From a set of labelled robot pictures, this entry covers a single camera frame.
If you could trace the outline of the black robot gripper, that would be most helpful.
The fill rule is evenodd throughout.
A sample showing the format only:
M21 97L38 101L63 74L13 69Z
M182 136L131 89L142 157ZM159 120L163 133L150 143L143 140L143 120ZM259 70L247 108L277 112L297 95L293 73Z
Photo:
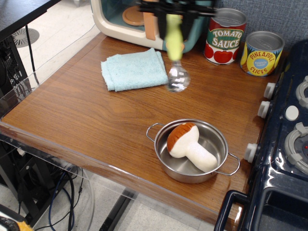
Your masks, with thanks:
M181 15L181 32L183 40L187 40L194 24L195 18L199 16L214 16L216 9L213 0L209 6L197 4L196 0L140 0L137 2L139 9L144 13L153 13L158 19L159 36L164 39L167 32L167 14Z

